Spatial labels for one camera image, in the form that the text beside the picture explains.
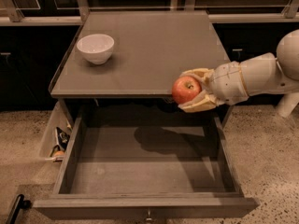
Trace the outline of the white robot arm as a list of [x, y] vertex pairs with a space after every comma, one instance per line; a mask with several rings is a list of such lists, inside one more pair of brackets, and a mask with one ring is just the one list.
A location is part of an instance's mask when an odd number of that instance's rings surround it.
[[235, 105], [259, 94], [280, 94], [276, 111], [286, 118], [299, 104], [299, 30], [286, 34], [275, 53], [225, 63], [215, 69], [187, 70], [182, 75], [194, 77], [203, 88], [179, 106], [187, 113]]

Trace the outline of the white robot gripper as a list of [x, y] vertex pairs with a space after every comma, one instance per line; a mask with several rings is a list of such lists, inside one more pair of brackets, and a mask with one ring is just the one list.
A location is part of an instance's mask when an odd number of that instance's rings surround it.
[[180, 77], [193, 77], [212, 93], [201, 91], [191, 101], [178, 107], [186, 113], [202, 112], [223, 104], [235, 105], [249, 99], [243, 78], [241, 65], [230, 62], [218, 66], [215, 70], [196, 68], [184, 71]]

